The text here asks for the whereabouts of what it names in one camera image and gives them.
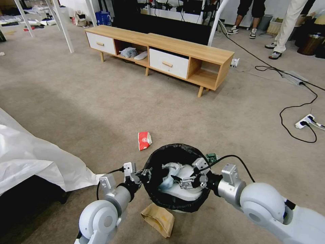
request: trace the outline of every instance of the person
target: person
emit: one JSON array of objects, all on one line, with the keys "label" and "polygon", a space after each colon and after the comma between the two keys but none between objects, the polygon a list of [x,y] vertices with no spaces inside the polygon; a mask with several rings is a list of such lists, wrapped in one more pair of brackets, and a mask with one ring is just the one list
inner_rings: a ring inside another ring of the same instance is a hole
[{"label": "person", "polygon": [[307,14],[314,2],[315,0],[291,0],[275,41],[265,45],[265,48],[273,49],[268,58],[278,59],[282,56],[282,53],[286,50],[285,44],[295,27],[300,13]]},{"label": "person", "polygon": [[[240,0],[238,10],[237,10],[237,19],[235,25],[228,31],[229,35],[238,33],[238,26],[243,20],[244,16],[247,14],[248,9],[250,8],[253,0]],[[265,0],[254,0],[252,7],[252,16],[253,16],[253,28],[250,33],[250,39],[256,38],[257,26],[260,22],[261,17],[264,16],[265,11]]]}]

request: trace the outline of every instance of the open shelf compartment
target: open shelf compartment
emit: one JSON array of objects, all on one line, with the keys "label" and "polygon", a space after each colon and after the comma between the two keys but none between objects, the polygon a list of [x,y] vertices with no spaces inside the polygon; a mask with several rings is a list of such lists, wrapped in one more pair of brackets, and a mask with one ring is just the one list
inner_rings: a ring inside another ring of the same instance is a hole
[{"label": "open shelf compartment", "polygon": [[117,40],[117,39],[114,39],[114,46],[115,46],[115,51],[116,51],[116,56],[117,57],[129,60],[129,61],[132,61],[132,62],[135,62],[136,64],[139,64],[139,65],[142,65],[142,66],[145,66],[145,67],[149,66],[148,56],[145,57],[142,60],[135,60],[134,58],[123,57],[121,55],[121,53],[120,53],[120,51],[122,51],[123,49],[125,49],[127,47],[135,47],[138,54],[140,54],[140,53],[142,53],[144,51],[147,51],[148,47],[141,46],[141,45],[138,45],[138,44],[134,44],[134,43],[131,43],[131,42]]},{"label": "open shelf compartment", "polygon": [[220,65],[190,57],[188,78],[189,82],[216,90]]}]

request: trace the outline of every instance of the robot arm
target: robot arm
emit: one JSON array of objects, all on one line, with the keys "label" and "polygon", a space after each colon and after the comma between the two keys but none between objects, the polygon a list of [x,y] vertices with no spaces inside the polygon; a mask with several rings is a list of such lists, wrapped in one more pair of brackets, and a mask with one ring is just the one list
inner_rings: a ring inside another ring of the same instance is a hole
[{"label": "robot arm", "polygon": [[[319,244],[325,240],[325,217],[295,205],[271,185],[246,183],[239,178],[234,164],[226,164],[222,175],[206,168],[203,158],[192,165],[195,174],[188,178],[173,177],[181,188],[209,188],[243,212],[253,223],[266,228],[284,244]],[[105,200],[90,203],[81,213],[80,232],[74,244],[105,244],[114,235],[116,226],[125,218],[125,210],[141,180],[150,180],[150,170],[136,172],[134,163],[124,164],[124,183],[116,186],[112,174],[100,178]]]},{"label": "robot arm", "polygon": [[242,211],[253,223],[266,228],[284,244],[319,244],[325,240],[325,217],[295,205],[266,183],[246,183],[234,164],[226,164],[216,195]]},{"label": "robot arm", "polygon": [[100,177],[104,200],[90,203],[81,213],[79,234],[74,244],[105,244],[115,234],[116,227],[126,218],[126,208],[141,187],[135,163],[125,163],[124,183],[116,186],[112,174]]}]

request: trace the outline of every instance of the wooden tv stand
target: wooden tv stand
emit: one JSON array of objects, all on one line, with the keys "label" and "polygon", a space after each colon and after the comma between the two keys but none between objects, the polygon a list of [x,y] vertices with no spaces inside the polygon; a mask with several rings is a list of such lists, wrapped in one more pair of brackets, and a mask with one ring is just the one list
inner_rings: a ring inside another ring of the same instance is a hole
[{"label": "wooden tv stand", "polygon": [[[199,85],[198,97],[204,87],[216,90],[224,81],[234,52],[204,46],[153,33],[144,34],[131,30],[99,25],[85,30],[89,46],[103,53],[127,59],[149,69]],[[133,46],[138,51],[148,51],[143,60],[125,58],[120,55],[124,48]]]}]

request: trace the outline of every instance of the brown paper bag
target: brown paper bag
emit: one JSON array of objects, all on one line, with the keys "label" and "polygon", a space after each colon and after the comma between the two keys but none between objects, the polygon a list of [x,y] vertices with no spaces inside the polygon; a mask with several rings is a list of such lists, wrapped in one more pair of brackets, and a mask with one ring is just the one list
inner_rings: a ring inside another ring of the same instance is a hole
[{"label": "brown paper bag", "polygon": [[166,209],[151,203],[141,212],[141,216],[148,224],[158,230],[163,237],[170,237],[175,217]]}]

